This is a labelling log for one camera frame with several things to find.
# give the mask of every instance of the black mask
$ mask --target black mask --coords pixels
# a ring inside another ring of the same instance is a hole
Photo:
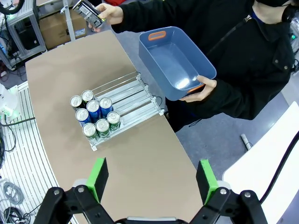
[[[256,0],[256,1],[271,7],[283,6],[287,2],[287,0]]]

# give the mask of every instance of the gray floor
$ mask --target gray floor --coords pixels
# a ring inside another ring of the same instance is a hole
[[[130,32],[117,35],[132,63],[141,72],[143,80],[150,85],[152,94],[163,97],[158,85],[138,56],[138,37],[139,34]],[[3,77],[2,80],[7,78],[6,82],[0,81],[7,88],[22,83],[17,75],[10,74],[8,77]],[[288,104],[280,93],[253,121],[233,119],[225,114],[220,114],[202,120],[196,126],[184,127],[177,133],[177,137],[194,166],[197,166],[200,159],[209,159],[216,177],[221,179],[223,172],[245,152],[240,134],[246,134],[248,140],[255,144],[287,108]],[[230,221],[227,218],[221,218],[217,223],[229,224]]]

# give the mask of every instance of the blue can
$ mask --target blue can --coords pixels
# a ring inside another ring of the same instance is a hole
[[[89,116],[93,123],[96,123],[100,119],[100,105],[96,100],[91,100],[87,103],[86,109],[89,112]]]
[[[100,100],[102,118],[106,118],[109,112],[113,111],[112,100],[108,97]]]
[[[92,120],[90,119],[89,113],[86,109],[81,108],[76,111],[76,119],[79,121],[81,126],[83,127],[87,123],[91,123]]]

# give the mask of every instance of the jacket sleeve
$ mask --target jacket sleeve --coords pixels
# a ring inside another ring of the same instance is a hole
[[[142,32],[167,26],[181,27],[191,10],[211,0],[151,0],[148,3],[132,2],[121,5],[123,21],[113,25],[116,33]]]
[[[271,73],[246,86],[232,86],[217,79],[217,86],[205,102],[197,104],[195,113],[205,118],[206,111],[225,113],[233,118],[254,119],[288,83],[290,73]]]

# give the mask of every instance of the metal can rack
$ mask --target metal can rack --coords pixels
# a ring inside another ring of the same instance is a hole
[[[106,83],[92,90],[97,101],[103,97],[112,100],[114,111],[121,116],[121,126],[118,130],[111,132],[106,139],[100,139],[95,144],[91,144],[93,151],[101,143],[114,136],[132,128],[141,122],[155,116],[163,115],[156,102],[156,97],[149,92],[149,86],[145,84],[139,72],[133,72],[122,76],[116,80]]]

